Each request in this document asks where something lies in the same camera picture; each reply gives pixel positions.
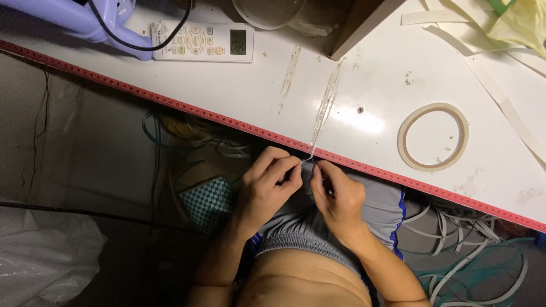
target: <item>hand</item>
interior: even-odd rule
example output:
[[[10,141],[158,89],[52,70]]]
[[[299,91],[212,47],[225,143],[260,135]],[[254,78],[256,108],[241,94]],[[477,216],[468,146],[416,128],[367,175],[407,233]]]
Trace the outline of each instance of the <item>hand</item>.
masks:
[[[325,160],[313,166],[310,186],[314,201],[324,216],[328,229],[341,244],[349,249],[361,244],[359,230],[363,227],[367,229],[366,223],[360,218],[366,198],[364,186]]]
[[[290,178],[284,181],[285,173],[291,168],[294,169]],[[285,150],[267,147],[242,176],[239,202],[233,214],[239,233],[250,239],[301,184],[301,160]]]

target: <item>clear plastic bowl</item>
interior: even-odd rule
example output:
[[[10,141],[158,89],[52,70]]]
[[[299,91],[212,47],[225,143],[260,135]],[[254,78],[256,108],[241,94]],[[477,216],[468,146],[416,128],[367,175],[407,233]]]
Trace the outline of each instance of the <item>clear plastic bowl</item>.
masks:
[[[254,27],[273,30],[284,27],[303,10],[307,0],[233,0],[239,14]]]

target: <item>teal checkered bag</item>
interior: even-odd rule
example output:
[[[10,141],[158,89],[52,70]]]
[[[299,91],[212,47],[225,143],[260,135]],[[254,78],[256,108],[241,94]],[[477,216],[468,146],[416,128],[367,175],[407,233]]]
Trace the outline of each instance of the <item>teal checkered bag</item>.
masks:
[[[180,199],[197,229],[212,235],[222,215],[231,212],[232,189],[224,177],[216,177],[180,192]]]

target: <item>elastic waistband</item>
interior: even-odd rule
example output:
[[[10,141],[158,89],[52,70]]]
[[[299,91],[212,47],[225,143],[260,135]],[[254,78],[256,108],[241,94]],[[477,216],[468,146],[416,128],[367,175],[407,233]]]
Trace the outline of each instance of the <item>elastic waistband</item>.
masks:
[[[306,233],[280,233],[264,238],[256,256],[268,251],[280,249],[305,250],[326,256],[344,264],[349,269],[353,270],[360,278],[362,277],[359,265],[343,254],[339,248],[321,237]]]

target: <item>bare stomach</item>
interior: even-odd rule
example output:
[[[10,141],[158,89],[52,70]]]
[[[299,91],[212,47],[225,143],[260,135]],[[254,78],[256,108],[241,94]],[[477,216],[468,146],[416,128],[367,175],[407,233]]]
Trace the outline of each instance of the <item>bare stomach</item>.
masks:
[[[345,265],[317,253],[282,249],[261,254],[238,307],[370,307],[367,287]]]

